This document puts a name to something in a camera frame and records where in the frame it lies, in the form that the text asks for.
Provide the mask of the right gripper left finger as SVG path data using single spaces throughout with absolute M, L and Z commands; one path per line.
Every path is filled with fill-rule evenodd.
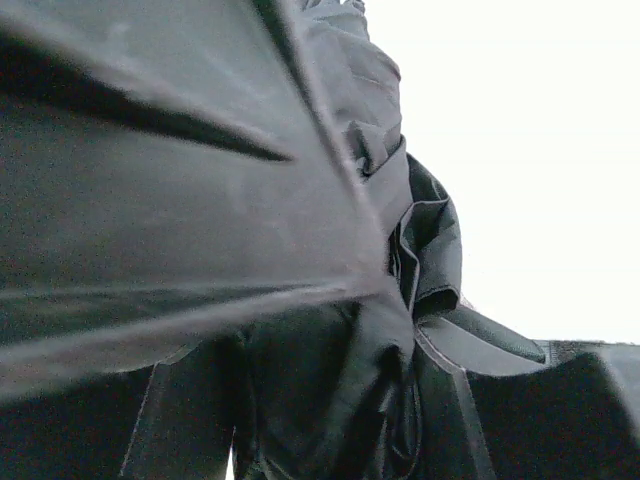
M 225 329 L 145 360 L 125 352 L 1 356 L 4 479 L 222 479 L 242 380 Z

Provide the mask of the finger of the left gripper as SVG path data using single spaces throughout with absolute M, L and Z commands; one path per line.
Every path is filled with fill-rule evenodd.
M 1 5 L 1 396 L 366 296 L 386 235 L 292 1 Z

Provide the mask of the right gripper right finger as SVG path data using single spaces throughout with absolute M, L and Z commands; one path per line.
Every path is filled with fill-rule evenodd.
M 421 479 L 636 479 L 639 349 L 491 375 L 416 345 Z

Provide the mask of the black folding umbrella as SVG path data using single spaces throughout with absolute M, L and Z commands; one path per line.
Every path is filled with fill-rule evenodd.
M 382 290 L 242 331 L 239 479 L 494 479 L 461 370 L 428 329 L 541 362 L 540 348 L 466 306 L 461 232 L 441 183 L 406 149 L 400 72 L 360 1 L 297 5 L 313 66 L 387 236 Z

